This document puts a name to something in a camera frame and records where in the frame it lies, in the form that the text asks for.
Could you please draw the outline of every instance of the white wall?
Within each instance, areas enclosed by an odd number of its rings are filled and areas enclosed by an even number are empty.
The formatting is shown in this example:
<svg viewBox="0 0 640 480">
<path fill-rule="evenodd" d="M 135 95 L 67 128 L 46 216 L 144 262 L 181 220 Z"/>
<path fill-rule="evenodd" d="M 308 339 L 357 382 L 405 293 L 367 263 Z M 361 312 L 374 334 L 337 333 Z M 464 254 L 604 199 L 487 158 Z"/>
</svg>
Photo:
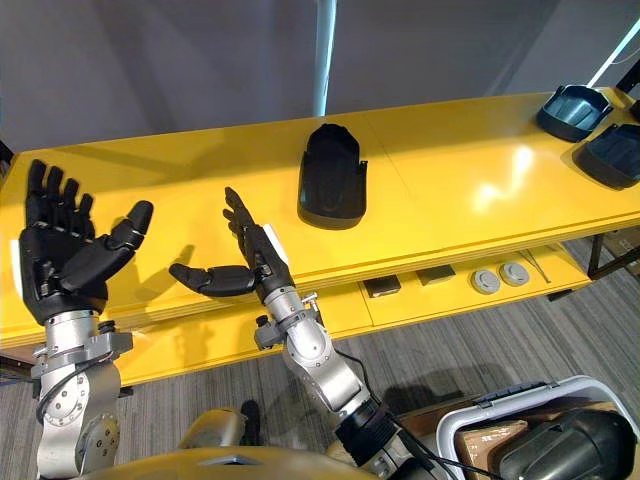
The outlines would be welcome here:
<svg viewBox="0 0 640 480">
<path fill-rule="evenodd" d="M 328 111 L 586 82 L 638 15 L 640 0 L 340 0 Z M 0 0 L 0 136 L 19 151 L 308 116 L 314 40 L 313 0 Z"/>
</svg>

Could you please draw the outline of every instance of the black wire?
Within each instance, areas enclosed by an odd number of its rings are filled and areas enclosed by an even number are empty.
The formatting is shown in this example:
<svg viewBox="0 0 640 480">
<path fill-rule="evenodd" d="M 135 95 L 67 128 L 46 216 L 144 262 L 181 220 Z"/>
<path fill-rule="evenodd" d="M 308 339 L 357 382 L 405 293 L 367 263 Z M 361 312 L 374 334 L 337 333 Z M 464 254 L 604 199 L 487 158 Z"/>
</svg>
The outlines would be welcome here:
<svg viewBox="0 0 640 480">
<path fill-rule="evenodd" d="M 380 400 L 378 399 L 378 397 L 376 396 L 376 394 L 374 393 L 373 389 L 371 388 L 371 385 L 369 384 L 369 375 L 367 374 L 367 368 L 364 366 L 364 363 L 362 362 L 362 360 L 360 360 L 357 357 L 354 357 L 352 355 L 348 355 L 344 352 L 341 352 L 340 350 L 335 349 L 336 353 L 344 358 L 347 358 L 355 363 L 357 363 L 360 368 L 362 369 L 362 377 L 364 380 L 364 384 L 366 385 L 367 389 L 369 390 L 369 393 L 371 394 L 371 398 L 373 398 L 373 400 L 378 404 L 381 405 L 382 402 L 380 402 Z M 478 468 L 478 467 L 473 467 L 471 465 L 467 465 L 464 463 L 460 463 L 460 462 L 456 462 L 455 460 L 450 460 L 448 458 L 444 458 L 444 457 L 439 457 L 438 455 L 436 455 L 435 453 L 433 453 L 424 443 L 422 443 L 415 435 L 413 435 L 413 433 L 411 433 L 407 428 L 405 428 L 397 419 L 396 417 L 389 412 L 389 415 L 391 416 L 391 420 L 393 421 L 393 423 L 395 423 L 399 428 L 401 428 L 404 432 L 406 432 L 407 436 L 413 441 L 415 442 L 420 449 L 431 459 L 434 460 L 435 462 L 438 463 L 438 465 L 440 465 L 440 467 L 447 473 L 447 475 L 449 475 L 452 480 L 455 480 L 457 477 L 455 476 L 455 474 L 451 471 L 451 469 L 447 466 L 447 465 L 451 465 L 454 467 L 458 467 L 462 470 L 465 470 L 467 472 L 474 472 L 474 473 L 478 473 L 480 475 L 484 475 L 486 477 L 489 477 L 491 479 L 494 480 L 505 480 L 504 478 L 502 478 L 500 475 L 497 475 L 495 473 L 491 473 L 487 470 L 483 470 L 482 468 Z"/>
<path fill-rule="evenodd" d="M 364 380 L 364 384 L 367 387 L 367 390 L 369 390 L 369 393 L 371 394 L 371 398 L 373 398 L 374 402 L 376 402 L 378 405 L 382 405 L 382 402 L 376 396 L 375 392 L 373 391 L 373 388 L 371 388 L 371 384 L 369 383 L 369 375 L 367 374 L 367 368 L 364 366 L 364 363 L 362 363 L 362 360 L 360 360 L 358 357 L 349 355 L 348 353 L 341 352 L 336 348 L 334 348 L 334 350 L 341 357 L 348 358 L 349 360 L 357 363 L 360 366 L 360 369 L 362 370 L 362 379 Z"/>
<path fill-rule="evenodd" d="M 76 375 L 80 375 L 81 373 L 86 372 L 91 367 L 97 365 L 98 363 L 106 360 L 109 357 L 111 357 L 111 352 L 102 355 L 101 357 L 96 357 L 92 360 L 89 360 L 81 367 L 77 367 L 73 372 L 64 377 L 62 380 L 56 383 L 47 393 L 45 393 L 44 396 L 40 399 L 40 402 L 38 402 L 38 407 L 36 408 L 36 420 L 38 420 L 38 423 L 40 423 L 40 425 L 44 423 L 44 412 L 47 409 L 47 406 L 49 405 L 51 400 L 53 400 L 53 398 L 58 394 L 58 392 L 62 390 L 62 387 L 64 387 L 69 380 L 71 380 Z"/>
</svg>

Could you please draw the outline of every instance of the robotic hand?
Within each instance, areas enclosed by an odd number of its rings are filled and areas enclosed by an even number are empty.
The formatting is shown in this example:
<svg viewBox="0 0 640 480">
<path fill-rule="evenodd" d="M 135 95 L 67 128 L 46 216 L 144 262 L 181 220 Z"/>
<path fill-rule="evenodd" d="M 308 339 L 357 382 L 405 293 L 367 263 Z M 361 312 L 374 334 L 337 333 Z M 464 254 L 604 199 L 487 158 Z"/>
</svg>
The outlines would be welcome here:
<svg viewBox="0 0 640 480">
<path fill-rule="evenodd" d="M 136 203 L 108 235 L 95 238 L 93 199 L 63 172 L 31 164 L 26 227 L 20 234 L 23 301 L 46 329 L 46 345 L 31 371 L 40 385 L 36 418 L 43 424 L 38 470 L 46 478 L 69 478 L 113 464 L 119 442 L 115 401 L 120 375 L 113 365 L 132 348 L 130 333 L 113 322 L 98 324 L 107 301 L 106 280 L 134 255 L 147 231 L 153 206 Z"/>
<path fill-rule="evenodd" d="M 225 195 L 231 210 L 225 209 L 223 215 L 249 267 L 203 270 L 174 264 L 169 272 L 193 291 L 211 297 L 256 291 L 271 315 L 271 319 L 258 317 L 256 344 L 260 349 L 285 344 L 286 365 L 331 414 L 336 435 L 358 466 L 382 479 L 393 475 L 405 462 L 415 464 L 416 458 L 420 467 L 433 468 L 333 348 L 321 322 L 316 296 L 300 299 L 289 267 L 268 231 L 253 221 L 235 191 L 227 187 Z"/>
</svg>

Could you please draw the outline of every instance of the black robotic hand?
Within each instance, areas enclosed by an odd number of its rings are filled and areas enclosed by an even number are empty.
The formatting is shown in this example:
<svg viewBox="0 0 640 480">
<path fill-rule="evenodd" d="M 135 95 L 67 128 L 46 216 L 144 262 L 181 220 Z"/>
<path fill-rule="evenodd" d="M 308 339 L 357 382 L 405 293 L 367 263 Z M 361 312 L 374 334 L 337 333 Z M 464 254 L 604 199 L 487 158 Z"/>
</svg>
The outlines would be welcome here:
<svg viewBox="0 0 640 480">
<path fill-rule="evenodd" d="M 29 170 L 25 204 L 26 228 L 20 234 L 23 301 L 36 321 L 62 312 L 94 310 L 107 302 L 106 280 L 118 272 L 142 244 L 153 205 L 135 204 L 109 235 L 95 238 L 91 195 L 76 208 L 79 184 L 69 178 L 60 193 L 63 172 L 34 160 Z"/>
<path fill-rule="evenodd" d="M 222 214 L 229 220 L 229 230 L 238 237 L 238 245 L 249 267 L 230 265 L 207 270 L 174 263 L 169 272 L 191 290 L 209 297 L 231 297 L 256 290 L 261 302 L 272 291 L 294 286 L 289 267 L 280 258 L 264 229 L 257 225 L 231 188 L 225 188 L 231 210 Z"/>
</svg>

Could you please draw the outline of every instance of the white plastic container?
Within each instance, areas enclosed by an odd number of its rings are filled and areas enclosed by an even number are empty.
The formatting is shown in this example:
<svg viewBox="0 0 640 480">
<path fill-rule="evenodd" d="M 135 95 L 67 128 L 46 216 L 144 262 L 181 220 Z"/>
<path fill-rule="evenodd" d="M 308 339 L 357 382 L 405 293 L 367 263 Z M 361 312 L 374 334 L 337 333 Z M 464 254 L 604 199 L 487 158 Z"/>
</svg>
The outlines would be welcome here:
<svg viewBox="0 0 640 480">
<path fill-rule="evenodd" d="M 513 388 L 516 391 L 521 389 L 522 387 Z M 508 389 L 488 395 L 483 397 L 484 400 L 481 399 L 476 406 L 455 410 L 442 417 L 436 430 L 438 455 L 459 461 L 453 444 L 454 435 L 459 429 L 539 407 L 556 398 L 580 398 L 595 402 L 613 402 L 618 413 L 629 421 L 636 437 L 640 438 L 638 426 L 616 394 L 604 383 L 586 375 L 570 377 L 557 383 L 542 385 L 530 390 L 519 391 L 518 393 L 511 393 L 510 391 L 511 389 Z M 465 480 L 462 470 L 457 467 L 450 468 L 458 480 Z"/>
</svg>

